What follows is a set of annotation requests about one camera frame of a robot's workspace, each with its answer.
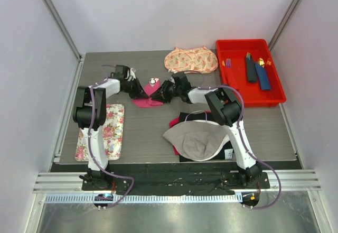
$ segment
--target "pink floral cloth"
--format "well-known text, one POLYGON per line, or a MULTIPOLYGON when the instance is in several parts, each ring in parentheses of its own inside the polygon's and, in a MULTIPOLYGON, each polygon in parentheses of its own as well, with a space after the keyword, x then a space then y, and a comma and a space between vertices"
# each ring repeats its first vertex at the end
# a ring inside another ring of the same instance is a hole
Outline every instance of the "pink floral cloth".
MULTIPOLYGON (((108 160, 117 160, 121 156, 122 130, 125 107, 123 105, 107 105, 107 117, 103 126, 103 139, 108 160)), ((88 161, 87 141, 79 132, 75 159, 88 161)))

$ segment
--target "metal frame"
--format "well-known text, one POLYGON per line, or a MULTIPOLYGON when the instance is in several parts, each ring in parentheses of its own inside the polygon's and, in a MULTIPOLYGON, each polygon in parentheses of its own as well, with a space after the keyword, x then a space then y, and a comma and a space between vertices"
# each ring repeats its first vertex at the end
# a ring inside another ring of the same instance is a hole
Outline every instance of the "metal frame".
MULTIPOLYGON (((262 191, 277 191, 278 182, 272 171, 264 171, 268 174, 270 189, 262 191)), ((277 170, 281 180, 282 191, 321 191, 321 186, 314 170, 277 170)), ((66 173, 39 173, 33 193, 90 193, 82 191, 82 180, 79 175, 85 172, 66 173)), ((256 189, 241 189, 238 192, 257 191, 256 189)))
POLYGON ((45 193, 34 194, 34 201, 32 204, 31 213, 26 224, 26 233, 33 233, 37 231, 45 198, 45 193))
POLYGON ((281 114, 282 114, 284 122, 285 122, 286 130, 287 130, 289 137, 290 137, 292 148, 294 149, 295 154, 298 157, 302 168, 304 169, 304 166, 303 166, 303 163, 302 163, 302 157, 299 154, 297 144, 295 142, 295 138, 294 138, 294 135, 293 135, 292 130, 291 130, 290 122, 289 122, 289 119, 288 119, 286 112, 285 112, 284 104, 279 104, 279 108, 280 108, 281 114))
POLYGON ((293 13, 296 10, 296 7, 300 3, 301 0, 292 0, 289 7, 287 8, 281 22, 279 23, 279 26, 277 27, 271 41, 269 42, 269 50, 272 51, 275 47, 280 35, 282 34, 283 30, 285 29, 286 25, 290 21, 290 18, 292 17, 293 13))
POLYGON ((308 197, 315 213, 317 223, 321 232, 333 232, 331 224, 328 220, 328 215, 324 209, 323 201, 318 191, 308 191, 308 197))
POLYGON ((84 61, 85 61, 85 58, 84 57, 81 58, 81 60, 78 62, 77 67, 75 69, 75 73, 73 76, 73 82, 71 84, 70 92, 68 94, 67 102, 66 102, 63 114, 62 114, 61 126, 59 129, 57 140, 55 142, 54 153, 53 153, 54 157, 52 158, 52 161, 50 163, 49 170, 51 169, 53 162, 59 162, 60 160, 60 156, 61 156, 61 152, 63 148, 63 142, 64 142, 65 134, 67 132, 68 121, 72 113, 72 107, 74 104, 76 88, 80 80, 80 75, 81 75, 84 61))
MULTIPOLYGON (((276 176, 272 171, 268 174, 271 188, 263 189, 262 192, 278 191, 276 176)), ((277 171, 282 192, 307 191, 316 220, 321 232, 333 232, 328 216, 321 199, 321 186, 314 170, 279 170, 277 171)), ((82 191, 82 180, 79 178, 84 172, 75 173, 39 173, 34 186, 35 200, 31 216, 27 223, 26 233, 36 232, 39 225, 43 205, 46 203, 92 203, 97 193, 110 191, 82 191)), ((128 196, 125 203, 201 203, 201 202, 237 202, 241 192, 255 192, 255 189, 236 190, 237 197, 223 196, 187 196, 187 197, 156 197, 156 196, 128 196)))
POLYGON ((55 23, 57 24, 58 28, 60 29, 62 35, 64 36, 65 40, 67 41, 67 44, 69 45, 70 49, 74 53, 75 57, 78 59, 78 61, 80 61, 81 54, 78 51, 76 45, 74 44, 74 41, 71 38, 67 28, 65 27, 65 25, 64 25, 60 15, 59 15, 57 9, 55 8, 52 0, 43 0, 43 2, 45 3, 47 9, 51 13, 55 23))

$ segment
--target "white wall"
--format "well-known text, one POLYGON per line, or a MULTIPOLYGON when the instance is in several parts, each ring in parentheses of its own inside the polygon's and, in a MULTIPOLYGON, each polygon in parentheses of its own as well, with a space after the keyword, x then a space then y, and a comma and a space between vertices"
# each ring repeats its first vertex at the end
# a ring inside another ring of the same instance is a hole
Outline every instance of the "white wall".
POLYGON ((76 66, 42 0, 0 0, 0 232, 23 232, 76 66))
POLYGON ((338 221, 338 0, 302 0, 274 50, 301 159, 338 221))
POLYGON ((53 0, 81 53, 269 41, 290 0, 53 0))

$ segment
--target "gold spoon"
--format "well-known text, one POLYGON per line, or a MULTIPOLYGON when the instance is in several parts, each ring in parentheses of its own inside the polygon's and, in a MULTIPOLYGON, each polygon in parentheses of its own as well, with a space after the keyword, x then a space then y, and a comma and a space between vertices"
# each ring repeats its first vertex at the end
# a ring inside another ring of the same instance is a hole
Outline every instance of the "gold spoon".
POLYGON ((265 63, 264 63, 264 60, 262 58, 259 58, 257 60, 257 63, 261 66, 261 67, 264 67, 265 66, 265 63))

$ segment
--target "red cloth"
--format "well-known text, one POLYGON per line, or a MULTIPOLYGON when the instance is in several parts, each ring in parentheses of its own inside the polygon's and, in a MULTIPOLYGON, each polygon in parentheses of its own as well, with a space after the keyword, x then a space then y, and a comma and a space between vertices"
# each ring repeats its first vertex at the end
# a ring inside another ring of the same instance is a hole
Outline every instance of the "red cloth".
MULTIPOLYGON (((176 119, 170 121, 169 127, 172 128, 174 125, 178 124, 179 122, 180 122, 180 118, 176 118, 176 119)), ((175 148, 174 146, 173 146, 173 148, 174 148, 174 153, 175 153, 175 155, 180 155, 180 154, 177 152, 177 150, 176 150, 176 148, 175 148)))

